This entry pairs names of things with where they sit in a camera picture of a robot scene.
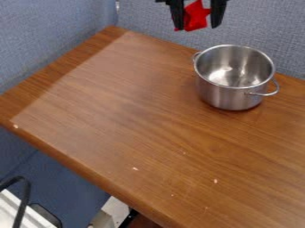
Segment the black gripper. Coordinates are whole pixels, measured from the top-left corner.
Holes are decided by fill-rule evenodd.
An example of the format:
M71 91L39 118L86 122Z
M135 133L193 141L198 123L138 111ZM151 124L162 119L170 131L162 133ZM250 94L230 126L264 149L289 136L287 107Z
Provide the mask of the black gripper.
M212 0L210 7L212 7L212 27L216 29L224 21L224 14L226 10L229 0ZM172 13L172 19L174 22L176 30L184 30L184 0L155 0L157 3L166 3L169 2L169 8Z

